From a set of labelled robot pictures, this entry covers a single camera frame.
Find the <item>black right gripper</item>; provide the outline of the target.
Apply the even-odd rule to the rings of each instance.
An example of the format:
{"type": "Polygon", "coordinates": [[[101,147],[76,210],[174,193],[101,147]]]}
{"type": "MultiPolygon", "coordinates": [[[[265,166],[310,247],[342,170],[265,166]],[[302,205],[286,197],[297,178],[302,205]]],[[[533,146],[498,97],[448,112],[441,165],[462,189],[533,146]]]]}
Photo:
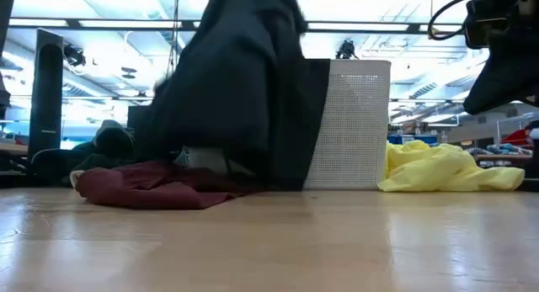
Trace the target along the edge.
{"type": "Polygon", "coordinates": [[[539,0],[470,0],[463,23],[468,48],[489,57],[465,98],[469,114],[513,101],[539,108],[539,0]]]}

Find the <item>yellow garment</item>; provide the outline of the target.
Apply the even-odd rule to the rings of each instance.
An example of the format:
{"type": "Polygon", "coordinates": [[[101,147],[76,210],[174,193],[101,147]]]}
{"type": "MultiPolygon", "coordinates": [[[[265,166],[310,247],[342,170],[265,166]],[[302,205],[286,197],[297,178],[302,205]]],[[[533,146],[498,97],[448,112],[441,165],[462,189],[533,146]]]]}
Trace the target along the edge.
{"type": "Polygon", "coordinates": [[[423,141],[387,144],[383,192],[515,191],[525,171],[518,167],[479,167],[459,146],[429,146],[423,141]]]}

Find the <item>dark teal jacket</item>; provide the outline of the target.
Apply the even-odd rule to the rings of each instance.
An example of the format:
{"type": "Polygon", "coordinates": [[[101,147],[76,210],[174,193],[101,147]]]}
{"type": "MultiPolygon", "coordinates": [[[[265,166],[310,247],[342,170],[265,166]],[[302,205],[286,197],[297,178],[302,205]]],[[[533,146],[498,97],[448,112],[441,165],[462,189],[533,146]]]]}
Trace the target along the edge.
{"type": "Polygon", "coordinates": [[[301,189],[330,69],[302,54],[306,30],[296,0],[209,0],[136,127],[136,157],[215,149],[271,187],[301,189]]]}

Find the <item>maroon garment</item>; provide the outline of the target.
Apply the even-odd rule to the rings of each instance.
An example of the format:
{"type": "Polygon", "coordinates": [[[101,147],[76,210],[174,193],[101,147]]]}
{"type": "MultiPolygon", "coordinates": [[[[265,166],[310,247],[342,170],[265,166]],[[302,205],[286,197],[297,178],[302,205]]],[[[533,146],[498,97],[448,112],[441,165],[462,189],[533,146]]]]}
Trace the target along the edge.
{"type": "Polygon", "coordinates": [[[203,210],[264,189],[244,174],[221,174],[172,162],[141,162],[70,174],[90,204],[134,210],[203,210]]]}

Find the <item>person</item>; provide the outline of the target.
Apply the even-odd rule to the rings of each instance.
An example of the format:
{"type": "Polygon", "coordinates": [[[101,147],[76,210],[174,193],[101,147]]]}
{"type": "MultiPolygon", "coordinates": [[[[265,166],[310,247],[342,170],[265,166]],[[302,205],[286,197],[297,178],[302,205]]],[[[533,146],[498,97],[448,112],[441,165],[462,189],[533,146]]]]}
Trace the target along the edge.
{"type": "Polygon", "coordinates": [[[526,127],[526,141],[532,146],[533,153],[526,164],[525,178],[539,179],[539,120],[532,121],[526,127]]]}

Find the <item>blue storage bins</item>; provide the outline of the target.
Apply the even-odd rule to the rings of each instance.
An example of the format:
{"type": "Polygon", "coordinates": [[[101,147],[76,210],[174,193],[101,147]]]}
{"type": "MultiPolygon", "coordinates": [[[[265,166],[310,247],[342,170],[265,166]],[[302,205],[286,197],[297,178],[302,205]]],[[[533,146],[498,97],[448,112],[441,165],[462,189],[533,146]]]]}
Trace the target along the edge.
{"type": "Polygon", "coordinates": [[[387,140],[392,144],[404,145],[410,141],[423,141],[426,144],[432,145],[438,142],[436,135],[388,135],[387,140]]]}

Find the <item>white perforated plastic basket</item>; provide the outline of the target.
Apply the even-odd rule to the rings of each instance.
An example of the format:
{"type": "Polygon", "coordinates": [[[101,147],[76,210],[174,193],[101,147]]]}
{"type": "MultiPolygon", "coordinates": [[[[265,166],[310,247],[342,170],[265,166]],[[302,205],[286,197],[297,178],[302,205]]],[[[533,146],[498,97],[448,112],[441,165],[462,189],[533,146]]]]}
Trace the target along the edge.
{"type": "Polygon", "coordinates": [[[190,88],[188,164],[286,191],[363,189],[383,177],[390,64],[236,61],[190,88]]]}

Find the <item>black monitor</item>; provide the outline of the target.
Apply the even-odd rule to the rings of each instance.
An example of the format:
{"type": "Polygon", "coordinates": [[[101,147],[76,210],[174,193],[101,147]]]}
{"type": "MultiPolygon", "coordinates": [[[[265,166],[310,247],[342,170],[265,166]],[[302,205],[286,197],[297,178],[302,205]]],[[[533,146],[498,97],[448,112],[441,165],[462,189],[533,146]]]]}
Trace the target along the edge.
{"type": "Polygon", "coordinates": [[[127,112],[127,124],[130,129],[135,129],[140,119],[143,117],[147,106],[129,106],[127,112]]]}

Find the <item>black device on column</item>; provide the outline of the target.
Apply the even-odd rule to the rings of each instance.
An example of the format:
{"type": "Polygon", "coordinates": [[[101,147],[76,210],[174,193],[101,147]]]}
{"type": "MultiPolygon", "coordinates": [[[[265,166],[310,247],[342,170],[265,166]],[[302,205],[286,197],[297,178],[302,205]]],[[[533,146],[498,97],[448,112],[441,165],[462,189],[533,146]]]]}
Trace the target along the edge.
{"type": "Polygon", "coordinates": [[[85,66],[86,58],[83,49],[67,44],[63,47],[63,55],[70,66],[85,66]]]}

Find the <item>black upright column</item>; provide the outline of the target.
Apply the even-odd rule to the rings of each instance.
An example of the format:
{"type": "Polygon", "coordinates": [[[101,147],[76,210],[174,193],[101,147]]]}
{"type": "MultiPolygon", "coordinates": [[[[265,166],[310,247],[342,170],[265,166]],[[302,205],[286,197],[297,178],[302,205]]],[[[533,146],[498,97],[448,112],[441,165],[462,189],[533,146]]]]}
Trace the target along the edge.
{"type": "Polygon", "coordinates": [[[39,154],[59,149],[63,85],[63,37],[37,29],[28,158],[32,172],[46,167],[39,154]]]}

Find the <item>black table frame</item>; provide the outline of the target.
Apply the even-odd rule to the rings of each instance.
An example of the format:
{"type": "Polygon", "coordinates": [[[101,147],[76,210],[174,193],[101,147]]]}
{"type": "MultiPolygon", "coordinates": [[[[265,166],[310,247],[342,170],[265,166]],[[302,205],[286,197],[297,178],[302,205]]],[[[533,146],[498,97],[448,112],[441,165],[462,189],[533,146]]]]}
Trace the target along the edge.
{"type": "MultiPolygon", "coordinates": [[[[22,173],[0,173],[0,189],[6,188],[48,188],[60,187],[70,188],[70,183],[47,183],[45,180],[23,175],[22,173]]],[[[522,185],[518,188],[522,192],[531,192],[539,194],[539,178],[525,179],[522,185]]]]}

